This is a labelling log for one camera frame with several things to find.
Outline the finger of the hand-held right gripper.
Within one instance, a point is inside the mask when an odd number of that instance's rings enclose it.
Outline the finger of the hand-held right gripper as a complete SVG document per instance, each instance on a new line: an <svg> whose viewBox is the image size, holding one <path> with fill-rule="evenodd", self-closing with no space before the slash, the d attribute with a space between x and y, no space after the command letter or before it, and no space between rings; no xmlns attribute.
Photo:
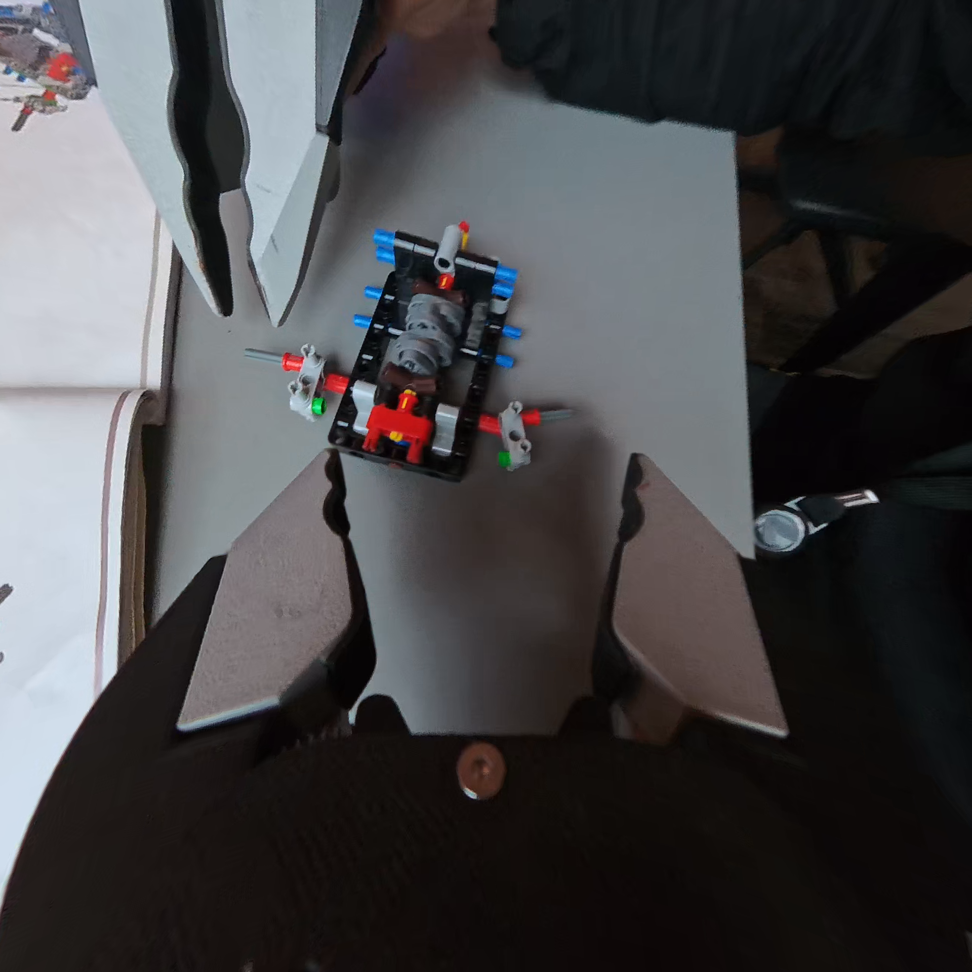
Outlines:
<svg viewBox="0 0 972 972"><path fill-rule="evenodd" d="M81 1L79 16L112 121L192 280L226 317L231 272L204 138L207 57L181 62L171 2Z"/></svg>
<svg viewBox="0 0 972 972"><path fill-rule="evenodd" d="M339 181L326 132L334 103L329 2L221 2L226 79L244 131L249 263L274 327L305 280Z"/></svg>

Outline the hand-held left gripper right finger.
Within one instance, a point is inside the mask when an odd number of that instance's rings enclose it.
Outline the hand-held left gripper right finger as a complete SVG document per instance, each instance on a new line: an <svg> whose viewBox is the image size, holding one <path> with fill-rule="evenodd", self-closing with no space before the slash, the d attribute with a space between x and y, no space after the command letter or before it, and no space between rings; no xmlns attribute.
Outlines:
<svg viewBox="0 0 972 972"><path fill-rule="evenodd" d="M626 468L595 639L594 692L622 735L669 744L708 719L788 736L735 549L643 454Z"/></svg>

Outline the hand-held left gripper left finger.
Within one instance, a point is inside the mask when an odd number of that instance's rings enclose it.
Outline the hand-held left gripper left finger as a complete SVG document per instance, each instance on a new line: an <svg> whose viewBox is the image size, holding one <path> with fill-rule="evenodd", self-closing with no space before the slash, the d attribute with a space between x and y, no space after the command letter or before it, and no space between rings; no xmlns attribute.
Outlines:
<svg viewBox="0 0 972 972"><path fill-rule="evenodd" d="M179 731L261 715L284 732L346 727L377 656L346 497L327 449L233 543Z"/></svg>

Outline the grey lego knuckle with axle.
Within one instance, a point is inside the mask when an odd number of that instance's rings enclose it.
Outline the grey lego knuckle with axle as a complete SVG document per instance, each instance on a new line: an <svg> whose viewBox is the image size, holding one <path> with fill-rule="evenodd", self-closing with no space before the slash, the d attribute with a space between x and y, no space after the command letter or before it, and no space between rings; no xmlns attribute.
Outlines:
<svg viewBox="0 0 972 972"><path fill-rule="evenodd" d="M325 414L326 359L318 354L315 346L304 344L297 354L246 348L244 355L285 372L289 377L288 406L291 412L310 422L318 421Z"/></svg>
<svg viewBox="0 0 972 972"><path fill-rule="evenodd" d="M568 408L528 408L519 400L511 401L496 419L497 435L502 442L498 464L508 472L526 468L531 462L532 442L528 430L574 416Z"/></svg>

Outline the black lego chassis assembly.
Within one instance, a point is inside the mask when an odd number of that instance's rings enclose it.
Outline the black lego chassis assembly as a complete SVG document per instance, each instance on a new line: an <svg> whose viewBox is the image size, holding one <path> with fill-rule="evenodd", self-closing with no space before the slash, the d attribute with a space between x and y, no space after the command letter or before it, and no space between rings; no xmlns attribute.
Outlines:
<svg viewBox="0 0 972 972"><path fill-rule="evenodd" d="M353 457L458 483L482 431L493 372L515 359L504 341L517 271L469 248L469 225L439 238L378 228L376 259L392 267L334 412L328 442Z"/></svg>

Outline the person's right forearm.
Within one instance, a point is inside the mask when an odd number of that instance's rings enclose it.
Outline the person's right forearm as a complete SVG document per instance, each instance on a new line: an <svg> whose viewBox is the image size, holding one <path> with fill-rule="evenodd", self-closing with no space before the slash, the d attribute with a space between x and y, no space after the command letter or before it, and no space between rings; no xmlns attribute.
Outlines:
<svg viewBox="0 0 972 972"><path fill-rule="evenodd" d="M565 104L754 136L970 142L966 1L498 2L504 64Z"/></svg>

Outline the lego instruction booklet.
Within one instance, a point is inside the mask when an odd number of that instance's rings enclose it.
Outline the lego instruction booklet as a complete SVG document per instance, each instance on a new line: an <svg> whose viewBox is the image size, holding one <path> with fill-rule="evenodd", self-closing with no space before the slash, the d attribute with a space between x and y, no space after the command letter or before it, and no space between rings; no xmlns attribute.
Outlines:
<svg viewBox="0 0 972 972"><path fill-rule="evenodd" d="M2 2L1 880L144 637L142 431L163 423L181 266L74 2Z"/></svg>

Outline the person's right hand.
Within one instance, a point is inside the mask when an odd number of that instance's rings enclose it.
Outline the person's right hand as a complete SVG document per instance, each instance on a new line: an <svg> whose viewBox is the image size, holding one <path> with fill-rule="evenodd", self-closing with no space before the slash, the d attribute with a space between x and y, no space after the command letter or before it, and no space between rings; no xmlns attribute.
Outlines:
<svg viewBox="0 0 972 972"><path fill-rule="evenodd" d="M379 48L396 37L426 41L452 29L490 27L497 1L380 1L377 3Z"/></svg>

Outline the black badge reel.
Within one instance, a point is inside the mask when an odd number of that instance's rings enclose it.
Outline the black badge reel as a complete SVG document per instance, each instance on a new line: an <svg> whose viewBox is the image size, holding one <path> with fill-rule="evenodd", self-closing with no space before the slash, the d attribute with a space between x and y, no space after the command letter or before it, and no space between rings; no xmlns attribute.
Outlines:
<svg viewBox="0 0 972 972"><path fill-rule="evenodd" d="M851 510L880 502L875 491L862 489L800 496L768 505L753 520L755 553L776 559L793 556L805 549L816 534Z"/></svg>

